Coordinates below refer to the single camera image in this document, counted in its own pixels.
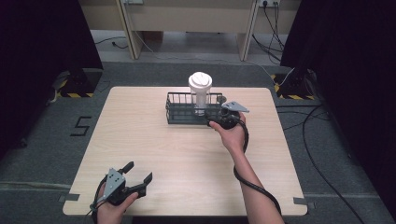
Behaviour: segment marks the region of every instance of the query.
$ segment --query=gray carpet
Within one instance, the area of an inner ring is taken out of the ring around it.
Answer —
[[[320,177],[304,147],[301,122],[314,107],[303,105],[318,105],[319,100],[276,98],[271,79],[255,65],[104,63],[104,67],[105,71],[92,98],[59,98],[43,111],[35,123],[27,136],[28,146],[10,150],[0,161],[0,223],[83,223],[84,217],[63,214],[64,204],[60,198],[68,193],[73,183],[111,87],[188,86],[188,77],[197,71],[212,76],[213,86],[264,87],[272,91],[308,203],[308,214],[303,217],[285,217],[288,223],[359,223],[346,204]],[[273,74],[288,69],[272,66],[268,67],[268,71]],[[281,107],[284,105],[299,106]],[[318,116],[305,125],[306,143],[317,167],[365,223],[394,223],[364,171],[349,158],[342,137],[326,112],[321,107],[315,112]],[[80,123],[90,126],[87,134],[70,136],[83,132],[75,128],[81,116],[91,117]],[[131,223],[131,218],[126,217],[123,222]],[[134,217],[132,222],[244,223],[246,219]]]

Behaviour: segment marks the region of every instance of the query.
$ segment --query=metal basket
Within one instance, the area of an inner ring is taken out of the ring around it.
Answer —
[[[168,124],[206,124],[206,116],[215,117],[221,110],[225,97],[221,93],[209,93],[206,108],[193,104],[194,95],[190,92],[168,92],[166,98],[166,118]],[[197,111],[205,111],[203,116]]]

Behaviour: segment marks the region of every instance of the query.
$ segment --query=power outlet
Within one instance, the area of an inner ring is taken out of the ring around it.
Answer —
[[[260,0],[259,7],[263,7],[264,1],[267,2],[267,7],[275,7],[276,4],[279,6],[280,0]]]
[[[128,5],[143,5],[143,0],[125,0]]]

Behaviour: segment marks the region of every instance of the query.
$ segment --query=black controller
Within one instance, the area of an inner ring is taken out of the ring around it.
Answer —
[[[152,180],[152,173],[150,173],[143,180],[142,184],[133,187],[125,187],[126,181],[122,174],[128,173],[128,171],[130,171],[133,167],[134,162],[131,161],[124,168],[119,169],[118,171],[110,168],[108,174],[105,176],[105,178],[103,178],[100,184],[101,186],[106,182],[104,195],[99,199],[95,198],[94,205],[97,205],[99,202],[109,202],[113,205],[120,205],[129,195],[135,192],[139,194],[138,198],[146,196],[146,188]]]
[[[238,124],[241,119],[239,112],[248,112],[246,108],[238,104],[237,102],[230,102],[228,104],[223,104],[221,110],[217,116],[206,115],[207,126],[209,126],[210,121],[215,121],[223,129],[231,129]]]

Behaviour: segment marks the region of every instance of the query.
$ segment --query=hand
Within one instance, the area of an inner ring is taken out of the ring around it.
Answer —
[[[99,198],[103,196],[105,191],[105,184],[99,190]],[[122,221],[122,215],[126,211],[126,209],[137,199],[138,193],[135,192],[129,195],[125,201],[118,205],[114,206],[111,203],[98,204],[98,224],[120,224]]]
[[[244,121],[244,123],[246,123],[246,118],[243,113],[239,112],[239,117],[242,121]],[[243,153],[245,132],[240,124],[237,124],[230,130],[223,129],[219,124],[214,121],[210,121],[209,125],[220,134],[222,144],[228,149],[228,151],[232,155],[239,152]]]

